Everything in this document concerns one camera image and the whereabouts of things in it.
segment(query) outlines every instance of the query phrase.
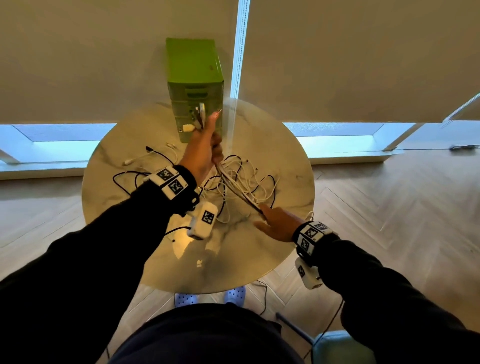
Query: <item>wooden floor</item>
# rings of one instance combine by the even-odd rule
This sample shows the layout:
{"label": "wooden floor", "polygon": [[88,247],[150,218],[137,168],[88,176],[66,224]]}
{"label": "wooden floor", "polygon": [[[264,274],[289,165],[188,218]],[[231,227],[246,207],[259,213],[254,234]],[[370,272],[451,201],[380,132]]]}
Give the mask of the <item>wooden floor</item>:
{"label": "wooden floor", "polygon": [[[344,239],[403,273],[441,307],[480,331],[480,155],[410,151],[383,164],[314,167],[315,218]],[[42,254],[55,239],[84,226],[81,178],[0,181],[0,278]],[[311,335],[323,331],[340,296],[305,289],[295,254],[262,278],[267,310],[282,312]],[[264,288],[250,284],[245,306],[264,308]],[[110,353],[143,322],[173,308],[173,294],[140,286]],[[222,302],[222,294],[201,302]],[[337,318],[331,329],[339,329]],[[300,355],[309,346],[293,331],[282,335]]]}

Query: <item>light blue chair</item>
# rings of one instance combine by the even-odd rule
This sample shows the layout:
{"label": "light blue chair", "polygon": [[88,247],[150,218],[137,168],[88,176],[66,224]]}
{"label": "light blue chair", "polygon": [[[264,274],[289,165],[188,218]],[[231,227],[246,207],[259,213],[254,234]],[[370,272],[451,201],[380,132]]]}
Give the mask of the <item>light blue chair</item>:
{"label": "light blue chair", "polygon": [[328,331],[323,336],[312,338],[301,328],[288,321],[281,313],[275,314],[312,346],[314,364],[375,364],[375,356],[366,346],[355,341],[345,330]]}

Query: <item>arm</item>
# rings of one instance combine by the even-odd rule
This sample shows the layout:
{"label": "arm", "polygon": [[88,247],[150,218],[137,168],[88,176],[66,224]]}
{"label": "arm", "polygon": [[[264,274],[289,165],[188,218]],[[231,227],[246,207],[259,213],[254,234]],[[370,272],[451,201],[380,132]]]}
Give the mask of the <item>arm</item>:
{"label": "arm", "polygon": [[[255,225],[278,240],[296,242],[307,224],[281,209],[262,210],[268,225]],[[419,358],[458,358],[473,355],[480,344],[478,333],[465,329],[458,318],[428,300],[404,276],[350,241],[325,235],[315,244],[310,263],[318,267],[324,284],[345,300],[344,328],[371,348],[377,360],[407,363]]]}
{"label": "arm", "polygon": [[205,130],[194,133],[181,165],[175,166],[189,186],[173,200],[147,181],[128,200],[56,240],[0,282],[4,357],[81,363],[100,357],[168,220],[192,207],[195,187],[213,162],[223,159],[215,120],[211,116]]}

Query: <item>round marble table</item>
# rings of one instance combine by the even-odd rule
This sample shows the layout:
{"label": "round marble table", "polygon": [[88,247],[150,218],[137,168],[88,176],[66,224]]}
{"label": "round marble table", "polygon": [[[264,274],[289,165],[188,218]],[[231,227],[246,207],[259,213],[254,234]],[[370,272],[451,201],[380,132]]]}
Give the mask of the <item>round marble table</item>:
{"label": "round marble table", "polygon": [[[145,146],[172,159],[166,142],[177,146],[180,159],[186,144],[179,140],[172,110],[167,105],[151,105],[120,121],[98,144],[85,170],[85,221],[91,222],[110,206],[128,198],[113,183],[114,174],[126,169],[141,170],[139,167],[152,171],[168,165],[155,154],[127,167],[122,165],[123,161],[144,154]],[[281,122],[252,104],[226,99],[222,145],[225,156],[236,154],[249,159],[260,177],[272,174],[279,178],[274,207],[281,206],[301,217],[313,209],[312,168],[300,143]],[[134,177],[132,173],[123,174],[117,181],[133,191]],[[218,206],[221,201],[219,195],[212,197]],[[262,277],[292,252],[294,244],[275,241],[253,226],[252,221],[259,217],[251,207],[235,199],[227,200],[227,205],[229,222],[217,221],[209,239],[192,241],[185,229],[164,237],[161,243],[159,238],[158,248],[145,264],[142,283],[169,292],[226,291]],[[188,218],[174,215],[168,230],[188,225],[188,221],[182,220]]]}

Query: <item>blue slipper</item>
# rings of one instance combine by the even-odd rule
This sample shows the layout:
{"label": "blue slipper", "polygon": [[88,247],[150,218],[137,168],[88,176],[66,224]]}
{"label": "blue slipper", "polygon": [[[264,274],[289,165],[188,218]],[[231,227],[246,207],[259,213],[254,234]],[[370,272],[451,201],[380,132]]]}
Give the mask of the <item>blue slipper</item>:
{"label": "blue slipper", "polygon": [[198,298],[196,294],[175,294],[175,307],[188,306],[190,304],[198,303]]}
{"label": "blue slipper", "polygon": [[247,288],[245,286],[237,287],[225,292],[223,303],[233,303],[238,307],[243,307]]}

